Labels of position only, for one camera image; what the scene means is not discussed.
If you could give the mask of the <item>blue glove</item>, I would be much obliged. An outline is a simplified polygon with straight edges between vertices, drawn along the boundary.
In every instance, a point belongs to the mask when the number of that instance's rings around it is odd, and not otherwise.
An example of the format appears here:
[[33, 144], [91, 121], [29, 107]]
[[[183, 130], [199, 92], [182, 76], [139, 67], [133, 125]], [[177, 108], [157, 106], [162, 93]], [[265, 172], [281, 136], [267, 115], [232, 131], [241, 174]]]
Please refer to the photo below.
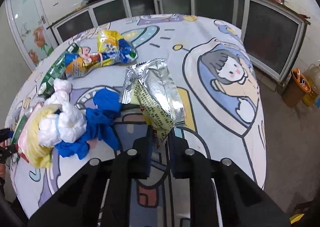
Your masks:
[[89, 152], [89, 141], [93, 139], [104, 141], [113, 150], [121, 148], [117, 139], [113, 124], [120, 117], [122, 104], [119, 102], [119, 94], [106, 88], [100, 89], [93, 97], [96, 109], [87, 108], [85, 118], [87, 127], [85, 133], [76, 139], [74, 143], [61, 141], [55, 148], [61, 157], [77, 155], [79, 159], [85, 158]]

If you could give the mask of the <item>white tissue bundle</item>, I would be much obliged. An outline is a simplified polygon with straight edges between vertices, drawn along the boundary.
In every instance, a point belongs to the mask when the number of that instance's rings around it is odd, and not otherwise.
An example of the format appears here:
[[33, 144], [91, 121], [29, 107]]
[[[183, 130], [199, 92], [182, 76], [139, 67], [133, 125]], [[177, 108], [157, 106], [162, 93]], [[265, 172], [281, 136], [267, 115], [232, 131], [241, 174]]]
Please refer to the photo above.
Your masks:
[[52, 147], [60, 142], [74, 143], [86, 131], [84, 114], [70, 103], [72, 84], [56, 78], [53, 81], [54, 93], [44, 102], [44, 107], [52, 109], [39, 122], [37, 134], [39, 144]]

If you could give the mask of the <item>silver yellow foil snack wrapper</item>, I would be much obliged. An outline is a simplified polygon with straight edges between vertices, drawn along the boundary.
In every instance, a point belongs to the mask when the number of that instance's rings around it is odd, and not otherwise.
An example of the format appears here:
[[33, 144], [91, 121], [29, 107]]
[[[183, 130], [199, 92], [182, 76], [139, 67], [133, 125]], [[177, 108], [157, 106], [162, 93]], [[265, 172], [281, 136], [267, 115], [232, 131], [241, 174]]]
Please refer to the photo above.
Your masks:
[[146, 123], [153, 129], [156, 148], [165, 145], [175, 126], [185, 124], [184, 105], [166, 59], [127, 67], [120, 102], [140, 107]]

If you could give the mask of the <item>blue yellow snack bag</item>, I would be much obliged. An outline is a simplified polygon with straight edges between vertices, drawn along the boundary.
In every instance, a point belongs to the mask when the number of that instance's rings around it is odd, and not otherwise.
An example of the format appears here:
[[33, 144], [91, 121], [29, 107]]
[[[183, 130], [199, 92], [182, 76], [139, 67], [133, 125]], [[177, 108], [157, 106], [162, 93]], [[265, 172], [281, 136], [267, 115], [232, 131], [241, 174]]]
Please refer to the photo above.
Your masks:
[[102, 30], [97, 35], [97, 51], [80, 47], [65, 54], [65, 74], [80, 78], [96, 68], [132, 63], [138, 58], [137, 50], [117, 31]]

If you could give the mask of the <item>kitchen counter cabinet glass doors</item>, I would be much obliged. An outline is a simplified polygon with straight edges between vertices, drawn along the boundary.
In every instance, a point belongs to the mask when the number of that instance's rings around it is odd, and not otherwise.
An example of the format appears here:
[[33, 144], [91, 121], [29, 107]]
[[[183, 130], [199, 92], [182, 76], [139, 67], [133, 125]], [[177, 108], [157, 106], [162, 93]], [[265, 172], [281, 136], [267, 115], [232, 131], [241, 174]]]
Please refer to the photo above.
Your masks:
[[273, 0], [95, 0], [51, 24], [57, 42], [86, 29], [133, 16], [185, 14], [218, 19], [240, 29], [253, 64], [276, 82], [290, 74], [308, 21]]

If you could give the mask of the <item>pink snack packet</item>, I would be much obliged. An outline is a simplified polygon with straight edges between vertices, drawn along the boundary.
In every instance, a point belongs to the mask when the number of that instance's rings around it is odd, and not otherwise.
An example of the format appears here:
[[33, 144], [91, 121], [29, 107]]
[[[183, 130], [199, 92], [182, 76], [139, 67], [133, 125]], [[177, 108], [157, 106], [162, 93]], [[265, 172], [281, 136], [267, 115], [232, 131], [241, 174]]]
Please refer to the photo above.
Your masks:
[[19, 157], [24, 159], [27, 163], [29, 160], [27, 159], [25, 153], [27, 147], [27, 127], [29, 125], [28, 120], [32, 118], [35, 112], [37, 112], [43, 106], [42, 102], [38, 102], [36, 105], [29, 107], [24, 115], [22, 115], [20, 122], [17, 124], [14, 135], [12, 137], [12, 145], [16, 146], [17, 154]]

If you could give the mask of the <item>cartoon print tablecloth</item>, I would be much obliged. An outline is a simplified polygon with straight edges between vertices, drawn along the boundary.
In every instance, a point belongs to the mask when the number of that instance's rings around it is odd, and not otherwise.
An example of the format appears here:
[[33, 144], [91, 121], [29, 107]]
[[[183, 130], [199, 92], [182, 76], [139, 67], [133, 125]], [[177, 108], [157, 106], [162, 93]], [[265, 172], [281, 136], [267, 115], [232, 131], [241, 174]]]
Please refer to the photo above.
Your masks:
[[[40, 84], [54, 61], [70, 44], [97, 51], [98, 32], [120, 32], [137, 49], [138, 63], [162, 58], [177, 86], [185, 110], [185, 125], [176, 136], [209, 159], [232, 159], [262, 189], [266, 178], [264, 114], [253, 65], [240, 40], [240, 29], [226, 21], [196, 16], [150, 15], [122, 19], [76, 34], [42, 61], [12, 103], [5, 126], [14, 127], [25, 111], [38, 102]], [[95, 109], [100, 89], [121, 92], [129, 64], [100, 67], [72, 80], [71, 103], [85, 111]], [[83, 159], [63, 158], [52, 150], [52, 167], [36, 169], [21, 157], [12, 158], [10, 176], [23, 211], [30, 218], [90, 159], [114, 159], [146, 134], [139, 107], [125, 108], [114, 123], [121, 150], [104, 141], [89, 141]], [[168, 148], [152, 154], [151, 174], [132, 181], [130, 226], [188, 226], [190, 206], [187, 180], [175, 180], [169, 167]]]

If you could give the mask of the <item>brown waste bin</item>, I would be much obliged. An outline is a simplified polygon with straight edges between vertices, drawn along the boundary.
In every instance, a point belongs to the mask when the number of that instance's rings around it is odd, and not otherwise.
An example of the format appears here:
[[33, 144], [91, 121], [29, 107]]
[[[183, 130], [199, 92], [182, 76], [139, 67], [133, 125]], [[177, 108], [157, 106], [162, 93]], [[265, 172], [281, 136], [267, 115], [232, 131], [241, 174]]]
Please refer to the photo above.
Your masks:
[[311, 92], [311, 86], [307, 79], [302, 75], [299, 68], [291, 71], [291, 77], [287, 83], [283, 93], [282, 100], [289, 107], [295, 107], [302, 98]]

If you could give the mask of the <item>green snack wrapper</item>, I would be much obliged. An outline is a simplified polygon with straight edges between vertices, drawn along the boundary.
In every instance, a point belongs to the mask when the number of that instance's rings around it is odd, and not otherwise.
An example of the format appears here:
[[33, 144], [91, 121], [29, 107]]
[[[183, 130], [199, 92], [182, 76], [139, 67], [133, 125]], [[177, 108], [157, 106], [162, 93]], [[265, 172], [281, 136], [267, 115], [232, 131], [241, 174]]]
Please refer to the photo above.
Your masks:
[[60, 56], [53, 62], [49, 70], [46, 72], [39, 90], [38, 96], [43, 98], [49, 98], [54, 90], [54, 80], [55, 79], [65, 79], [65, 55], [70, 53], [77, 53], [79, 46], [76, 43], [72, 43], [68, 46], [65, 51], [60, 54]]

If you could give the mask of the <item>large cooking oil jug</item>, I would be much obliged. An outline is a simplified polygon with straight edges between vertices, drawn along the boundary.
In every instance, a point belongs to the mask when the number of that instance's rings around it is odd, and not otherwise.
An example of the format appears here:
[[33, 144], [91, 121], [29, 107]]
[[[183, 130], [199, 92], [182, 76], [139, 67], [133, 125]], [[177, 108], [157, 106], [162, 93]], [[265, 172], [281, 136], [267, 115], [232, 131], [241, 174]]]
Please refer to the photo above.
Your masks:
[[310, 67], [303, 72], [303, 76], [310, 84], [311, 91], [302, 98], [302, 101], [307, 107], [310, 107], [315, 104], [319, 97], [319, 65], [311, 64]]

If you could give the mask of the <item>flower painted glass door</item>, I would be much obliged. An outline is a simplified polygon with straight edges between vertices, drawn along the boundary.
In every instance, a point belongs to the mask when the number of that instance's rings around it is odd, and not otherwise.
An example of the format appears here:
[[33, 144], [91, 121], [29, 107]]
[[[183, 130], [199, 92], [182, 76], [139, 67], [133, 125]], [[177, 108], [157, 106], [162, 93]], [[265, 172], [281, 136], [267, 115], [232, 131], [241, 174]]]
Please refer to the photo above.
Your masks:
[[49, 28], [41, 0], [4, 0], [9, 27], [30, 70], [52, 54], [58, 43]]

